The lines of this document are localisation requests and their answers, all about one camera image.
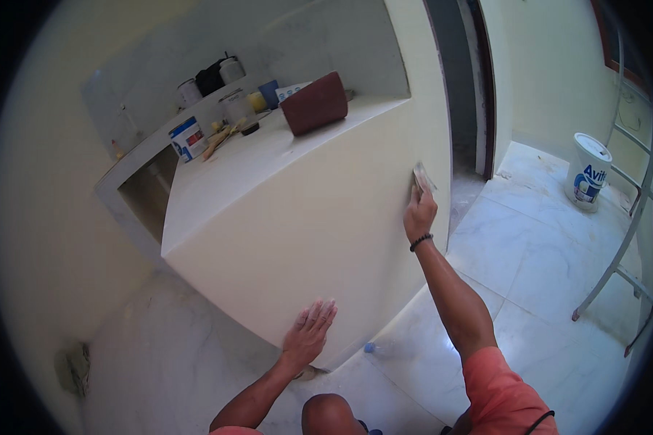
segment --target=black cable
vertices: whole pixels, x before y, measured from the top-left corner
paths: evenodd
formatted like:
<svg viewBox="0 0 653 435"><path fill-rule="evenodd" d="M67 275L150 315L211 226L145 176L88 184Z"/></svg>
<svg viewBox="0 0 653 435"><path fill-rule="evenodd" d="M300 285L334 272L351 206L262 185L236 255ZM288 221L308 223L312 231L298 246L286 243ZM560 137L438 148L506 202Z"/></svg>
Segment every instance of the black cable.
<svg viewBox="0 0 653 435"><path fill-rule="evenodd" d="M530 435L530 434L532 433L532 431L535 430L535 429L537 429L537 426L539 426L540 423L541 423L542 421L544 421L544 419L547 418L547 417L549 417L550 415L551 415L552 417L554 417L554 412L553 412L553 411L548 411L547 413L545 413L544 415L542 415L542 416L540 417L540 419L537 420L537 421L535 422L535 424L533 424L532 427L530 427L530 428L527 430L527 432L525 432L525 435Z"/></svg>

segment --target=person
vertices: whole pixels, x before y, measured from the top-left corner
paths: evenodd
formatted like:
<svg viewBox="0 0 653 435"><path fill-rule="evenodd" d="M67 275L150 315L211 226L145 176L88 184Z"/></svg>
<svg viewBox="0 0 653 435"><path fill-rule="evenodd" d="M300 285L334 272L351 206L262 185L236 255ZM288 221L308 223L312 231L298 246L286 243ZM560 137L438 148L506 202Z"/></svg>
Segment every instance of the person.
<svg viewBox="0 0 653 435"><path fill-rule="evenodd" d="M430 228L437 208L425 182L420 188L413 186L404 229L440 319L460 353L470 401L455 426L445 427L442 434L557 434L554 412L505 362L483 300L436 249ZM213 435L257 434L255 428L283 389L322 352L336 312L334 301L317 300L309 310L304 309L286 335L278 362L220 411L210 425ZM305 403L302 431L305 435L367 433L348 402L336 394L316 395Z"/></svg>

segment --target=lid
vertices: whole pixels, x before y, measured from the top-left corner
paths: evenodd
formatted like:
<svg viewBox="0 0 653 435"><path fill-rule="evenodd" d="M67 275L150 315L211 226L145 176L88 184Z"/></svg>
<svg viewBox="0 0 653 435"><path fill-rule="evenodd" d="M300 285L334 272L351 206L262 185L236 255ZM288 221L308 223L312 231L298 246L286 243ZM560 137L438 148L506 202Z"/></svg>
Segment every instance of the lid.
<svg viewBox="0 0 653 435"><path fill-rule="evenodd" d="M169 132L169 135L171 136L172 139L185 129L189 128L190 126L196 124L196 118L195 116L190 117L189 119L183 121L181 124L178 126L175 126L171 132Z"/></svg>
<svg viewBox="0 0 653 435"><path fill-rule="evenodd" d="M612 154L607 147L602 145L597 139L585 133L576 133L573 135L576 144L580 145L586 152L592 154L600 160L612 161Z"/></svg>
<svg viewBox="0 0 653 435"><path fill-rule="evenodd" d="M177 86L177 89L181 88L183 85L185 85L187 83L195 83L195 82L196 82L196 79L188 79L185 82L183 82L182 84L180 84L179 86Z"/></svg>
<svg viewBox="0 0 653 435"><path fill-rule="evenodd" d="M218 100L218 103L222 102L223 100L227 100L228 98L232 97L234 94L238 92L242 92L242 88L237 88L234 91L230 92L229 94L225 95L220 100Z"/></svg>

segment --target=shelf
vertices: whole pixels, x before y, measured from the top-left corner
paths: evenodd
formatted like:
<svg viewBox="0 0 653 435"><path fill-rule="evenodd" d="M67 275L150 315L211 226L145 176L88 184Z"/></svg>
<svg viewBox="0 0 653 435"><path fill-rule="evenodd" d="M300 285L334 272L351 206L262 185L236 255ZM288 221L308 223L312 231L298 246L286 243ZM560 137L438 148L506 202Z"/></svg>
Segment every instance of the shelf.
<svg viewBox="0 0 653 435"><path fill-rule="evenodd" d="M408 99L356 97L348 116L295 137L283 112L275 110L249 136L234 136L217 149L214 161L180 161L170 192L162 236L162 256L192 237L206 222L273 174L338 135Z"/></svg>

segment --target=door frame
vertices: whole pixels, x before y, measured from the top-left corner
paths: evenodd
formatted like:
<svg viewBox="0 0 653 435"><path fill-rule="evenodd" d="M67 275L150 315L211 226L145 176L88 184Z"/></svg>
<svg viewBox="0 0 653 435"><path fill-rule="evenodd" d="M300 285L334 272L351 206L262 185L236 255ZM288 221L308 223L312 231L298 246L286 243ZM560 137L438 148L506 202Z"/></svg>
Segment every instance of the door frame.
<svg viewBox="0 0 653 435"><path fill-rule="evenodd" d="M486 21L484 13L479 4L479 0L457 0L462 13L462 4L469 7L471 18L476 33L477 53L480 66L481 97L483 100L484 121L486 130L486 146L484 156L484 170L482 177L488 181L494 175L494 155L496 152L496 81L494 79L494 64L491 57L491 45L489 35L486 30Z"/></svg>

